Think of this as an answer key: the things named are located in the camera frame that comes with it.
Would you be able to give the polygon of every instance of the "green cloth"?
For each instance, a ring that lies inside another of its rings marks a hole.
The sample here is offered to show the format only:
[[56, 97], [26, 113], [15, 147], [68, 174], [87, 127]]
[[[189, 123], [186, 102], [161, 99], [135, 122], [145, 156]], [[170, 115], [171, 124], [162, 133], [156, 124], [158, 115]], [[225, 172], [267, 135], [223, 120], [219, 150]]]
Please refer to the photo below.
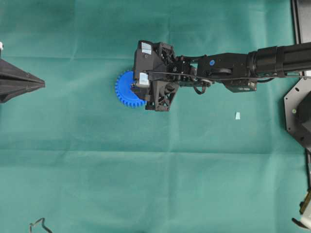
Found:
[[0, 1], [3, 59], [46, 81], [0, 106], [1, 232], [40, 217], [54, 233], [303, 232], [283, 106], [296, 79], [130, 109], [114, 83], [141, 39], [189, 56], [291, 45], [290, 1]]

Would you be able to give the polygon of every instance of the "black metal plate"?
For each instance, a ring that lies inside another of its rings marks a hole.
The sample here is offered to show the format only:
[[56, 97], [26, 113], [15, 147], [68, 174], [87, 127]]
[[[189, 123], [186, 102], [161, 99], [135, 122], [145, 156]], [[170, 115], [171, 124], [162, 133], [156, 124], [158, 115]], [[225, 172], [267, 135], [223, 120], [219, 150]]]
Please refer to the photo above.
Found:
[[311, 133], [297, 122], [295, 111], [310, 91], [311, 79], [301, 79], [284, 97], [287, 132], [309, 151], [311, 151]]

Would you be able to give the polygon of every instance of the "black wire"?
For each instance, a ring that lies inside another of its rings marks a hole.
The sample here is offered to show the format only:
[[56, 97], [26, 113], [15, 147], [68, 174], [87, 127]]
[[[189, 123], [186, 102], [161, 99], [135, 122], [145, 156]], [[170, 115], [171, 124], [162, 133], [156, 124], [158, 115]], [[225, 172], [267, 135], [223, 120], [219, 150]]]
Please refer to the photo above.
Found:
[[272, 81], [274, 78], [269, 78], [269, 79], [265, 79], [265, 80], [258, 80], [257, 82], [258, 83], [267, 83], [267, 82], [270, 82]]
[[196, 76], [192, 74], [182, 74], [182, 73], [170, 73], [170, 72], [162, 72], [162, 71], [147, 71], [147, 73], [153, 73], [153, 74], [170, 74], [170, 75], [181, 75], [181, 76], [187, 76], [187, 77], [193, 77], [197, 79], [208, 79], [212, 81], [225, 81], [225, 80], [241, 80], [241, 79], [262, 79], [262, 78], [209, 78], [209, 77], [201, 77], [201, 76]]

